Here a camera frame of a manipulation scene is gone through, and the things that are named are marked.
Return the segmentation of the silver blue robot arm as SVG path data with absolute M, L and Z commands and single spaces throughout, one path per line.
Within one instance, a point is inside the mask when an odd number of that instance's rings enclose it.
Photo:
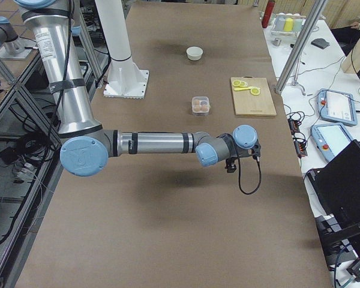
M 97 1 L 96 8 L 109 52 L 103 100 L 90 100 L 71 36 L 79 9 L 73 1 L 19 1 L 25 25 L 34 33 L 61 120 L 59 157 L 64 169 L 87 177 L 100 172 L 110 157 L 123 154 L 195 153 L 208 167 L 224 161 L 228 172 L 241 158 L 260 157 L 255 129 L 240 125 L 233 133 L 169 132 L 178 127 L 179 110 L 206 113 L 197 103 L 217 84 L 215 61 L 189 54 L 207 37 L 212 17 L 227 19 L 235 7 L 139 1 L 129 15 L 120 1 Z

